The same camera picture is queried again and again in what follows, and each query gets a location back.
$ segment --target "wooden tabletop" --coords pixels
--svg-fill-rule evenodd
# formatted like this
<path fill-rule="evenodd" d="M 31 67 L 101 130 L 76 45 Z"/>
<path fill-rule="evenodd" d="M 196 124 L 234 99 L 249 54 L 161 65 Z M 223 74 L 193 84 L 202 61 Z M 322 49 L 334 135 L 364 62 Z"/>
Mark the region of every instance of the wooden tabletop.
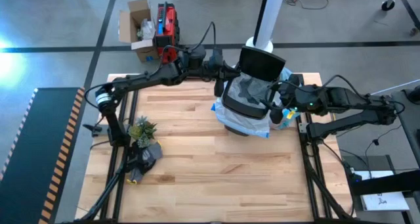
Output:
<path fill-rule="evenodd" d="M 108 81 L 123 76 L 112 74 Z M 304 81 L 321 85 L 318 73 L 305 73 Z M 136 117 L 148 116 L 157 123 L 156 137 L 164 156 L 141 184 L 125 183 L 119 221 L 312 221 L 295 123 L 271 131 L 269 139 L 228 132 L 211 111 L 213 86 L 185 81 L 139 92 Z M 128 116 L 131 102 L 127 105 Z M 324 123 L 331 119 L 329 115 L 312 118 Z M 107 140 L 101 136 L 94 143 Z M 325 142 L 340 154 L 335 136 Z M 109 144 L 92 149 L 76 218 L 84 215 L 103 191 L 111 149 Z M 329 191 L 350 212 L 352 201 L 341 164 L 324 145 L 320 145 L 320 157 Z M 318 188 L 316 191 L 323 212 Z M 114 197 L 115 189 L 108 215 L 112 214 Z"/>

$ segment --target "white pole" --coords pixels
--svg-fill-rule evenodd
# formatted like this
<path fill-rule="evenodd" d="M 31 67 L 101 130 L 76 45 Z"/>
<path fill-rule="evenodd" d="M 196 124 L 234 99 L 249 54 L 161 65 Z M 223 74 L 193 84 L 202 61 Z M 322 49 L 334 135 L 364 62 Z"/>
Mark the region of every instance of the white pole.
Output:
<path fill-rule="evenodd" d="M 251 37 L 246 43 L 247 46 L 256 47 L 269 53 L 273 51 L 271 36 L 274 26 L 276 25 L 277 16 L 280 12 L 282 2 L 283 0 L 266 0 L 261 24 L 259 24 L 259 30 L 256 32 L 256 36 L 254 36 L 257 38 L 257 42 L 254 45 L 254 37 Z"/>

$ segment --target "open cardboard box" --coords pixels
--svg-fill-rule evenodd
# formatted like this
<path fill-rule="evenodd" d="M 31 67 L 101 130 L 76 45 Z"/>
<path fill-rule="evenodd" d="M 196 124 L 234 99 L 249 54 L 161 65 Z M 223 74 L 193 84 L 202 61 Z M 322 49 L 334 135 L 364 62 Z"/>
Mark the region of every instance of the open cardboard box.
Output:
<path fill-rule="evenodd" d="M 150 6 L 147 0 L 128 2 L 130 11 L 119 11 L 119 41 L 131 43 L 131 50 L 136 51 L 141 62 L 148 62 L 159 58 L 158 50 L 154 46 L 153 39 L 137 40 L 137 28 L 146 18 L 153 21 L 150 14 Z"/>

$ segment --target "black and orange striped edge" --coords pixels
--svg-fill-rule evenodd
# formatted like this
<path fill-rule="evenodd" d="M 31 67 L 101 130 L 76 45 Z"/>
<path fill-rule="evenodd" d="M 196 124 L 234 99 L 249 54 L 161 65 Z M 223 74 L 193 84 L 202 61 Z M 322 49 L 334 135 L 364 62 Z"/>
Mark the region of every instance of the black and orange striped edge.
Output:
<path fill-rule="evenodd" d="M 83 102 L 84 94 L 84 88 L 80 88 L 77 90 L 77 93 L 75 95 L 72 111 L 70 112 L 66 132 L 64 133 L 63 142 L 61 144 L 61 149 L 57 156 L 57 162 L 54 168 L 54 175 L 52 175 L 51 177 L 49 191 L 45 195 L 44 208 L 40 213 L 41 216 L 39 218 L 38 224 L 48 224 L 54 206 L 58 205 L 58 203 L 56 203 L 56 200 L 58 200 L 57 195 L 60 191 L 62 191 L 59 190 L 59 188 L 61 187 L 62 189 L 64 187 L 63 185 L 60 185 L 62 182 L 64 170 L 68 169 L 67 166 L 70 165 L 70 163 L 67 163 L 69 149 L 70 146 L 74 144 L 74 131 L 76 127 L 76 121 L 79 117 L 79 112 L 81 104 Z"/>

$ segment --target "concrete floor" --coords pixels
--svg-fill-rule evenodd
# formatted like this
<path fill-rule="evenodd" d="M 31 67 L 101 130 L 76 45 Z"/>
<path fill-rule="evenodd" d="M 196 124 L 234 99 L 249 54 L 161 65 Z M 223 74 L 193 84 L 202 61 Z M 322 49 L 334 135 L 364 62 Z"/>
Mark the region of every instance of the concrete floor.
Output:
<path fill-rule="evenodd" d="M 36 87 L 83 87 L 106 81 L 111 73 L 140 73 L 157 63 L 141 64 L 130 51 L 99 51 L 97 63 L 92 58 L 98 38 L 103 46 L 122 46 L 118 41 L 119 10 L 127 10 L 131 0 L 115 0 L 105 35 L 100 29 L 110 0 L 0 0 L 0 48 L 29 48 L 28 53 L 0 53 L 0 156 L 6 156 L 20 124 L 32 91 Z M 253 35 L 261 0 L 150 0 L 152 16 L 156 5 L 168 1 L 178 10 L 183 44 L 197 43 L 210 21 L 217 27 L 218 43 L 245 43 Z M 323 0 L 301 0 L 317 7 Z M 374 93 L 395 85 L 420 79 L 418 62 L 420 36 L 410 37 L 413 22 L 400 0 L 389 12 L 380 10 L 384 0 L 329 0 L 320 11 L 307 11 L 283 3 L 273 33 L 275 43 L 346 43 L 396 41 L 412 46 L 401 47 L 319 47 L 277 48 L 274 54 L 287 60 L 294 72 L 320 72 L 326 81 L 332 75 L 348 78 L 362 93 Z M 420 0 L 408 0 L 420 13 Z M 211 43 L 211 37 L 205 40 Z M 34 53 L 40 47 L 67 47 L 62 52 Z M 78 50 L 75 47 L 91 47 Z M 229 64 L 238 61 L 240 49 L 224 50 Z M 87 72 L 94 71 L 92 78 Z M 339 80 L 332 85 L 345 86 Z M 406 87 L 413 88 L 419 83 Z M 95 123 L 98 112 L 87 106 L 83 123 Z M 365 125 L 339 138 L 339 146 L 363 155 L 372 139 L 388 127 Z M 66 188 L 56 222 L 74 217 L 89 157 L 92 139 L 81 129 L 73 154 Z M 416 168 L 414 157 L 402 129 L 383 138 L 381 146 L 369 155 L 390 154 L 396 169 Z M 412 210 L 416 210 L 409 200 Z M 400 213 L 357 212 L 362 219 L 403 223 Z M 415 220 L 420 222 L 417 211 Z"/>

